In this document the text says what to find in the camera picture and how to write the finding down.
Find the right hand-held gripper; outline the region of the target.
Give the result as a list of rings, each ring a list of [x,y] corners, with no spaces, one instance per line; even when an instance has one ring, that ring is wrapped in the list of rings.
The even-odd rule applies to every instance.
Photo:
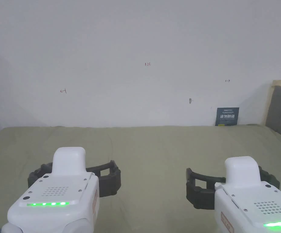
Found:
[[[186,198],[214,210],[216,233],[281,233],[281,191],[276,177],[249,156],[225,160],[226,178],[186,169]],[[196,186],[206,182],[206,188]]]

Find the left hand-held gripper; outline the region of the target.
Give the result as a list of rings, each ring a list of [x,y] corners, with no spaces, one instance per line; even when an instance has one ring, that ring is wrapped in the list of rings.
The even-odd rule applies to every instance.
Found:
[[[28,190],[7,213],[2,233],[92,233],[99,197],[116,195],[121,170],[114,160],[86,168],[85,149],[61,147],[53,163],[28,176]],[[102,176],[101,171],[109,170]]]

